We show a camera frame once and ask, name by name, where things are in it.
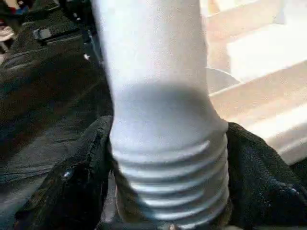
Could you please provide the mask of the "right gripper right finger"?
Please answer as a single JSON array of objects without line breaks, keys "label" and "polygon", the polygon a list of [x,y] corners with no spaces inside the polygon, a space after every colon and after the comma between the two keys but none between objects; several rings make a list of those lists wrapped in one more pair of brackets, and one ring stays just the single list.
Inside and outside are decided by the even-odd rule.
[{"label": "right gripper right finger", "polygon": [[226,135],[230,223],[245,230],[306,226],[307,190],[277,151],[237,123]]}]

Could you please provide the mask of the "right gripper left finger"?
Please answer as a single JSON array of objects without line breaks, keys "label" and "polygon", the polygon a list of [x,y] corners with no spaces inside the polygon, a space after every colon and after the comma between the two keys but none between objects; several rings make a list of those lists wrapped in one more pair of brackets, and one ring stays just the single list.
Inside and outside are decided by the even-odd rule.
[{"label": "right gripper left finger", "polygon": [[108,190],[112,117],[93,122],[15,214],[17,230],[94,230]]}]

